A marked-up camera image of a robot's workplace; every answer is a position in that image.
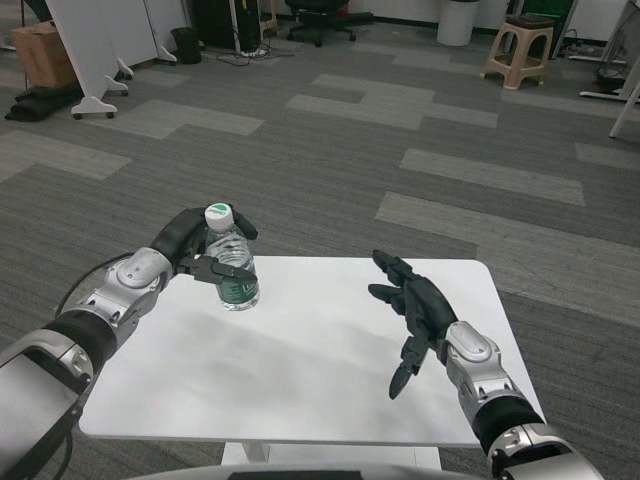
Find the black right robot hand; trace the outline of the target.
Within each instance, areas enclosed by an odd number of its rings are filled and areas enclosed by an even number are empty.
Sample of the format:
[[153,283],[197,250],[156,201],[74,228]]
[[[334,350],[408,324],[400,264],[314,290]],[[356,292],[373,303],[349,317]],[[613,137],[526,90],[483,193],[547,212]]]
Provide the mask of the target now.
[[371,284],[369,293],[402,316],[409,332],[401,349],[401,362],[389,386],[389,397],[394,400],[411,377],[419,374],[430,350],[441,363],[447,361],[445,336],[458,318],[440,289],[428,278],[416,274],[402,258],[375,250],[372,259],[389,283]]

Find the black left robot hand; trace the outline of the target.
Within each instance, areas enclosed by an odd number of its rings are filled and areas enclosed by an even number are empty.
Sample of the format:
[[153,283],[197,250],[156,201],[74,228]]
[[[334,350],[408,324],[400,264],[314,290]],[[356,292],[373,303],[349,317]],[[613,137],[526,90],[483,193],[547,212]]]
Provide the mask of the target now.
[[249,270],[222,264],[205,252],[205,207],[190,208],[176,215],[155,237],[150,248],[171,264],[172,274],[186,274],[214,285],[249,285],[257,276]]

